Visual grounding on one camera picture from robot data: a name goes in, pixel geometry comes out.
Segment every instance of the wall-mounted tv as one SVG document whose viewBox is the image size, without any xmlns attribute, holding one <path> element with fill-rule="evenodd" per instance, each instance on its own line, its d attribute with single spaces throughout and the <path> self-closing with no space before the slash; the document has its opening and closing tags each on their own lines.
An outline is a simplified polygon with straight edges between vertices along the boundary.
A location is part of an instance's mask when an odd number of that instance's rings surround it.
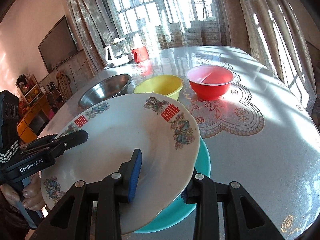
<svg viewBox="0 0 320 240">
<path fill-rule="evenodd" d="M 77 53 L 66 16 L 63 16 L 49 31 L 38 49 L 49 73 Z"/>
</svg>

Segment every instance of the white kettle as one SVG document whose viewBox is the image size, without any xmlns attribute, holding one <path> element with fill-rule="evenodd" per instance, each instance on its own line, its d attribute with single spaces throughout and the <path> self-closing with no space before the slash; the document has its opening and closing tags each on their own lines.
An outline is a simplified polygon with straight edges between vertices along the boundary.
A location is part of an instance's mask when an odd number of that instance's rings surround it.
<svg viewBox="0 0 320 240">
<path fill-rule="evenodd" d="M 127 64 L 133 60 L 130 47 L 125 38 L 115 38 L 105 47 L 106 61 L 114 64 L 115 67 Z"/>
</svg>

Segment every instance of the red container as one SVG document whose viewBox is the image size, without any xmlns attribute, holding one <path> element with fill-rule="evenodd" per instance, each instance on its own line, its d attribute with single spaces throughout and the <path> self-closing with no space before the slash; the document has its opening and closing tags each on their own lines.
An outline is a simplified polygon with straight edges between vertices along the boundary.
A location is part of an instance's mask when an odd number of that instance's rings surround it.
<svg viewBox="0 0 320 240">
<path fill-rule="evenodd" d="M 202 65 L 190 69 L 186 78 L 199 98 L 213 101 L 219 99 L 228 91 L 234 79 L 234 74 L 224 67 Z"/>
<path fill-rule="evenodd" d="M 133 54 L 133 60 L 135 63 L 140 63 L 149 58 L 149 53 L 147 51 L 146 46 L 142 46 L 141 48 L 136 48 L 131 50 Z"/>
</svg>

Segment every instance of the curtain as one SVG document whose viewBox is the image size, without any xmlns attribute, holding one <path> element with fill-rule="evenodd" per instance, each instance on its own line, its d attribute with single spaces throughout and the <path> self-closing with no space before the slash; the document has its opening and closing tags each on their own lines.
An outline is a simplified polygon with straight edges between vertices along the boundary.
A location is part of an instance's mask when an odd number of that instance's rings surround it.
<svg viewBox="0 0 320 240">
<path fill-rule="evenodd" d="M 66 0 L 93 75 L 106 66 L 104 47 L 118 37 L 102 0 Z"/>
<path fill-rule="evenodd" d="M 239 0 L 223 0 L 228 19 L 231 46 L 251 54 L 247 26 Z"/>
<path fill-rule="evenodd" d="M 222 0 L 107 0 L 116 28 L 131 48 L 139 36 L 149 52 L 227 45 L 230 36 Z"/>
<path fill-rule="evenodd" d="M 277 75 L 311 114 L 316 85 L 299 22 L 286 0 L 240 0 L 254 58 Z"/>
</svg>

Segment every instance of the sleeve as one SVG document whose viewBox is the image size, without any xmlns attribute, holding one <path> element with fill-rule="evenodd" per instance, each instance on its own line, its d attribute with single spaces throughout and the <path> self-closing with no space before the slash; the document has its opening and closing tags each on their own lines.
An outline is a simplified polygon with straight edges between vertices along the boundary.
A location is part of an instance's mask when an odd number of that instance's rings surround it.
<svg viewBox="0 0 320 240">
<path fill-rule="evenodd" d="M 0 223 L 14 240 L 24 240 L 29 231 L 28 222 L 18 209 L 11 206 L 0 190 Z"/>
</svg>

